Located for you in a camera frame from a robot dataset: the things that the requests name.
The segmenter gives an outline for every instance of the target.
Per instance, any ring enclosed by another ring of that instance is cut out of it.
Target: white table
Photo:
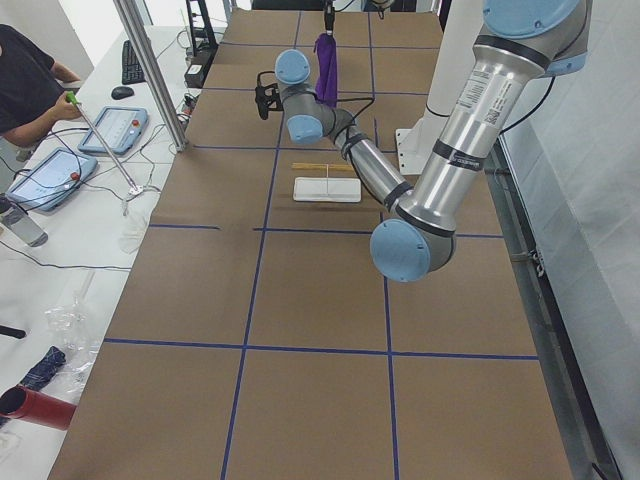
[[[158,58],[174,105],[179,106],[186,92],[183,75],[186,70],[184,50],[176,41],[178,27],[148,27],[156,55],[168,47]],[[110,97],[113,87],[120,84],[122,34],[82,86],[77,98],[85,112],[95,118],[105,105],[144,107],[149,112],[149,123],[132,151],[151,137],[154,127],[163,123],[147,83],[131,85],[135,95],[115,101]],[[186,37],[180,39],[186,44]],[[69,127],[86,127],[82,121],[58,122],[54,131]],[[62,138],[76,149],[84,132],[64,133]],[[62,146],[55,137],[45,140],[26,165],[33,167],[53,149]],[[171,168],[175,149],[166,129],[144,149],[144,154],[155,163],[152,184],[162,188]],[[112,168],[108,157],[99,157],[99,174],[89,179],[91,185],[108,187],[126,197],[129,186],[120,172]],[[140,154],[125,163],[125,168],[138,184],[147,182],[152,165]],[[0,240],[25,252],[43,263],[57,265],[115,265],[131,267],[136,253],[125,253],[119,239],[131,229],[135,219],[148,220],[159,194],[145,192],[129,203],[129,215],[123,216],[122,203],[112,193],[82,186],[78,192],[52,213],[31,212],[33,219],[49,234],[49,240],[38,248],[29,248],[12,235],[4,232]],[[48,329],[44,312],[51,308],[70,305],[77,291],[88,278],[86,269],[56,269],[40,267],[31,260],[0,245],[0,324],[27,331],[27,337],[16,340],[0,336],[0,393],[19,382],[56,344],[55,335]],[[99,345],[109,325],[128,271],[95,270],[84,299],[87,311],[86,327],[89,336]],[[65,392],[64,375],[54,377],[43,392],[77,402],[78,392]],[[65,432],[11,420],[0,430],[0,478],[12,480],[45,479],[55,461]],[[19,440],[19,445],[8,452],[2,450],[2,441]]]

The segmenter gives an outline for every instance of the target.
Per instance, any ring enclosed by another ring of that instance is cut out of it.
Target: black t-shirt
[[[0,25],[0,135],[32,122],[64,91],[53,58],[8,25]]]

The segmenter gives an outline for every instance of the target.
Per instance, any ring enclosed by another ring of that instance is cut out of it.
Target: black mouse
[[[114,100],[122,100],[133,95],[133,88],[121,85],[111,90],[111,98]]]

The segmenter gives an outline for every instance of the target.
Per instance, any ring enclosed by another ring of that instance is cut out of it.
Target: person's arm
[[[77,82],[78,80],[80,80],[80,77],[76,73],[55,60],[53,62],[53,65],[51,66],[51,73],[53,73],[53,76],[61,82],[69,83]]]
[[[55,105],[32,122],[20,125],[3,134],[9,142],[18,147],[28,147],[44,137],[58,120],[73,120],[80,116],[78,109],[67,102],[63,92]]]

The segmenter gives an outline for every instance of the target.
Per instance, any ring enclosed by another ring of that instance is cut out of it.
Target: gray robotic arm
[[[590,11],[591,0],[485,1],[475,66],[415,187],[349,112],[316,103],[302,53],[287,50],[278,57],[275,73],[291,139],[331,139],[394,217],[371,238],[374,263],[385,276],[413,281],[449,261],[455,213],[524,86],[584,65]]]

